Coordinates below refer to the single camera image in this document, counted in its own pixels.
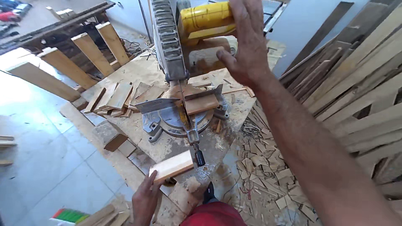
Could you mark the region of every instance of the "miter saw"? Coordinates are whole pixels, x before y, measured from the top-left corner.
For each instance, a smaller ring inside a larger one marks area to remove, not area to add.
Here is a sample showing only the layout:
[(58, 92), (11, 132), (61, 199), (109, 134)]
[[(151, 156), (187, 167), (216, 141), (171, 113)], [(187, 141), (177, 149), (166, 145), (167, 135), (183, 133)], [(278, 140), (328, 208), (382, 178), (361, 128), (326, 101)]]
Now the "miter saw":
[[(186, 5), (183, 2), (186, 0), (177, 2), (177, 6), (184, 9), (176, 13), (175, 18), (169, 0), (151, 0), (155, 49), (160, 69), (170, 83), (170, 96), (135, 106), (142, 113), (143, 129), (149, 134), (149, 142), (156, 142), (163, 131), (171, 136), (187, 137), (194, 147), (197, 165), (203, 166), (199, 133), (213, 117), (227, 120), (230, 107), (222, 95), (223, 84), (194, 90), (189, 87), (188, 79), (225, 67), (217, 59), (216, 51), (220, 48), (236, 54), (237, 39), (232, 36), (236, 26), (228, 2), (194, 8), (183, 7)], [(209, 95), (216, 97), (219, 106), (188, 114), (186, 101)]]

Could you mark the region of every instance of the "yellow motor housing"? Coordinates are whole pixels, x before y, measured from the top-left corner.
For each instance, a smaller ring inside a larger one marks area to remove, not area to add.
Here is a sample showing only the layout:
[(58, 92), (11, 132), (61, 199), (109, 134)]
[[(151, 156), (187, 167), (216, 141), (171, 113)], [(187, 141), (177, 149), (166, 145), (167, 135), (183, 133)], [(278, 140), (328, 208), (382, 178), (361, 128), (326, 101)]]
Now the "yellow motor housing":
[(223, 36), (236, 29), (229, 2), (187, 8), (180, 11), (178, 32), (184, 45), (196, 45), (199, 40)]

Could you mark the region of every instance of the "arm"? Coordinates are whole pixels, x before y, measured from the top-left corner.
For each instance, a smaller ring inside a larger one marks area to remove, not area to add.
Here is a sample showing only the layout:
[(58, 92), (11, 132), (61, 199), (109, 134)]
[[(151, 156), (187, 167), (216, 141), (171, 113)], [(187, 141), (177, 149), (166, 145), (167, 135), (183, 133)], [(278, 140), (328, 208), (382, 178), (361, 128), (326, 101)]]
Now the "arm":
[(268, 67), (261, 0), (230, 0), (238, 54), (217, 57), (261, 102), (279, 149), (324, 225), (401, 225), (371, 179)]

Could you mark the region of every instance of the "red object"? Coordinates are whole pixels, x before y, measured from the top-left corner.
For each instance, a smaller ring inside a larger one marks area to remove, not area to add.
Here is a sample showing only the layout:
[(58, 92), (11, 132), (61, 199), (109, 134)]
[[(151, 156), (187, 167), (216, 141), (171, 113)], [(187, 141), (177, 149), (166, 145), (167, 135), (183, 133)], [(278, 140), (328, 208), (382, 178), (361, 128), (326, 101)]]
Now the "red object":
[(11, 21), (11, 18), (15, 18), (15, 13), (12, 11), (2, 12), (0, 13), (0, 21), (8, 22)]
[(235, 208), (223, 202), (213, 202), (195, 208), (180, 226), (246, 226), (246, 224)]

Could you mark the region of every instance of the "forearm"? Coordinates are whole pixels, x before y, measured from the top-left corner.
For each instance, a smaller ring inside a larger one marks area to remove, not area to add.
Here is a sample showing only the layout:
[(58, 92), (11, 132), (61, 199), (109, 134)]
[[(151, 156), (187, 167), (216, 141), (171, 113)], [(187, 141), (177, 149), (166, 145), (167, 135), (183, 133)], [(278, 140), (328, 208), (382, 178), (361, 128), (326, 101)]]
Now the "forearm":
[[(395, 219), (370, 178), (345, 148), (272, 74), (267, 75), (259, 87), (255, 93), (274, 139), (324, 224), (350, 224), (344, 220), (361, 219), (359, 217), (370, 212), (376, 215), (384, 211)], [(353, 216), (334, 219), (334, 216), (348, 214)]]

